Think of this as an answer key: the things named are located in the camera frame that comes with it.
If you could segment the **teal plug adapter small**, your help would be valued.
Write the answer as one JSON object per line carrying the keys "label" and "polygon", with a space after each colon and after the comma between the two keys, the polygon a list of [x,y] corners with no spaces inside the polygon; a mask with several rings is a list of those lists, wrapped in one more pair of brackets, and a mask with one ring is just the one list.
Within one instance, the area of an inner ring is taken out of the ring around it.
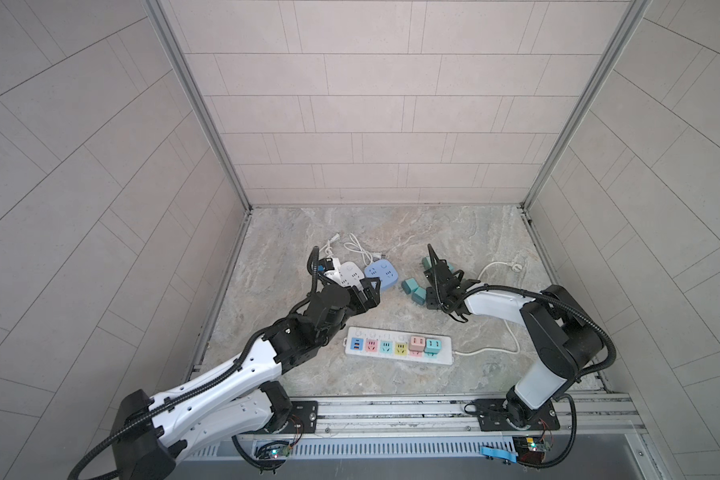
{"label": "teal plug adapter small", "polygon": [[443,344],[440,339],[426,338],[424,352],[427,356],[435,357],[442,350]]}

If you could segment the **pink plug adapter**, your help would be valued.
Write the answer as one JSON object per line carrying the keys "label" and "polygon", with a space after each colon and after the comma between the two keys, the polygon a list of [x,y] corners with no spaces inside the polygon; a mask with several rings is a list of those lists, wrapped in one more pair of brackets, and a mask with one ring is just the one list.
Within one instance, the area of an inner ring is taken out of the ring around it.
{"label": "pink plug adapter", "polygon": [[426,338],[423,336],[413,335],[408,343],[409,352],[412,355],[421,355],[426,348]]}

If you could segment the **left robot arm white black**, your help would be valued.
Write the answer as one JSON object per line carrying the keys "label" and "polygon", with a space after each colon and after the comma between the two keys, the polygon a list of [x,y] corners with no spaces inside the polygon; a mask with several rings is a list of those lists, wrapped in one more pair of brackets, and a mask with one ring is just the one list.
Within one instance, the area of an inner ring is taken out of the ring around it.
{"label": "left robot arm white black", "polygon": [[347,321],[380,302],[381,281],[343,286],[320,269],[312,249],[311,286],[284,317],[255,331],[240,354],[182,385],[149,396],[139,389],[122,400],[111,433],[71,469],[80,478],[105,450],[115,468],[107,479],[165,479],[190,454],[223,436],[276,431],[288,421],[290,398],[279,378],[314,358]]}

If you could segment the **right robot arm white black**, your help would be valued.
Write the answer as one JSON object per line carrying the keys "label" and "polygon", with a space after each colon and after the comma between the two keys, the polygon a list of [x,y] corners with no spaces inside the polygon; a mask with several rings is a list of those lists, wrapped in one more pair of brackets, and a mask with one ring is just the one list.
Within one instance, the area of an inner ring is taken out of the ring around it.
{"label": "right robot arm white black", "polygon": [[467,279],[451,270],[432,247],[422,261],[430,283],[426,305],[454,321],[489,316],[526,328],[538,359],[507,392],[499,408],[506,422],[520,430],[532,427],[572,384],[613,365],[617,351],[610,336],[569,292],[551,285],[533,292],[507,285]]}

